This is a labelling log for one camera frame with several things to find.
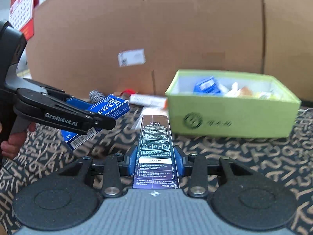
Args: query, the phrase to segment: patterned carpet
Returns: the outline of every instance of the patterned carpet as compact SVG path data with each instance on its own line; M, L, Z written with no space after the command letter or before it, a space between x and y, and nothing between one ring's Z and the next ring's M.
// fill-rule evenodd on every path
M98 133L74 153L67 148L59 130L38 125L37 130L28 135L18 157L7 161L0 171L0 219L8 234L20 227L12 213L12 199L19 190L79 157L105 158L111 153L127 152L137 143L138 134L131 127L140 110L133 107L117 121L114 130ZM289 138L263 140L173 135L173 141L185 153L196 151L216 161L227 155L282 183L298 200L297 214L289 228L295 234L313 234L313 113L307 112L297 118ZM129 185L131 178L122 178L122 181ZM187 178L183 178L181 185L186 182ZM95 184L95 187L99 186L101 177ZM208 187L211 192L215 191L216 176L208 176Z

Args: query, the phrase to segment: box logo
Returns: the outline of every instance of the box logo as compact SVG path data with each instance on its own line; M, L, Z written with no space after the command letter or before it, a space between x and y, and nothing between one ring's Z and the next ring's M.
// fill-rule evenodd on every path
M199 113L189 113L184 117L184 125L189 129L196 129L202 125L203 119Z

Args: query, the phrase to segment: items in box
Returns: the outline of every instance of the items in box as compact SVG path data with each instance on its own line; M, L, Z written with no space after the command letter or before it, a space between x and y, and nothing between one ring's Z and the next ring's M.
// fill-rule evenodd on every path
M258 99L280 99L277 94L272 92L257 92L253 94L248 86L238 88L238 82L232 84L231 90L228 90L215 77L211 76L195 84L194 93L204 93L211 95L221 95L224 97L247 97L251 96Z

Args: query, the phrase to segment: large cardboard box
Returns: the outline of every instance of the large cardboard box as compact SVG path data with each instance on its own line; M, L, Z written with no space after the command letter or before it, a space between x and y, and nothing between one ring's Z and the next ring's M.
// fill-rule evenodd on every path
M264 0L265 74L313 101L313 0Z
M86 98L133 88L164 95L178 69L260 73L262 0L47 0L26 48L35 80ZM145 63L118 54L144 49Z

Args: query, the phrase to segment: gray knit object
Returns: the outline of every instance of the gray knit object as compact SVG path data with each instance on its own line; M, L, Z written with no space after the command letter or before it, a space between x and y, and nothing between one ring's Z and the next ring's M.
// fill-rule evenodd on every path
M97 103L105 98L105 94L98 90L92 90L89 93L89 98L91 103Z

